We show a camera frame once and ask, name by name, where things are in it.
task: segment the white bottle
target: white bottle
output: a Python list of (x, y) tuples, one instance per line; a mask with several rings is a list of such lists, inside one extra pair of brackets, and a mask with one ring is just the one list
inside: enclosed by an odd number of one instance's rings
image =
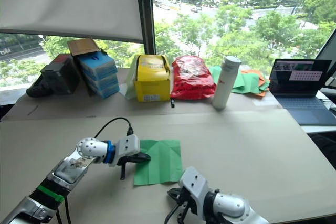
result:
[(222, 63), (222, 70), (219, 75), (218, 84), (212, 105), (222, 110), (226, 107), (233, 84), (235, 83), (241, 61), (233, 56), (226, 56)]

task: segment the red packaging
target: red packaging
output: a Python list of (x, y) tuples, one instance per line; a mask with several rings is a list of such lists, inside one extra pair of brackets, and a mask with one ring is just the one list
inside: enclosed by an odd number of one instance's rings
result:
[(216, 84), (204, 61), (197, 56), (177, 57), (173, 62), (174, 88), (171, 98), (198, 100), (212, 97)]

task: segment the white shade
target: white shade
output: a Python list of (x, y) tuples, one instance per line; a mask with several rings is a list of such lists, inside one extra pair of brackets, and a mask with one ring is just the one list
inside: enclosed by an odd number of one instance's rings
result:
[(0, 32), (142, 41), (138, 0), (0, 0)]

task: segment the yellow cardboard box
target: yellow cardboard box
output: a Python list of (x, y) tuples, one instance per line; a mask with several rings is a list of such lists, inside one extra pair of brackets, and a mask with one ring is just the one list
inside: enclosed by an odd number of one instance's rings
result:
[(137, 55), (134, 82), (139, 102), (170, 99), (170, 68), (163, 55)]

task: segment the laptop keyboard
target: laptop keyboard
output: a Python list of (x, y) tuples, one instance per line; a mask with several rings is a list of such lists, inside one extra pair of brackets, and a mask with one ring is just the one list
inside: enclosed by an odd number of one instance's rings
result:
[(289, 98), (277, 97), (277, 100), (286, 109), (324, 109), (324, 105), (320, 100), (307, 98)]

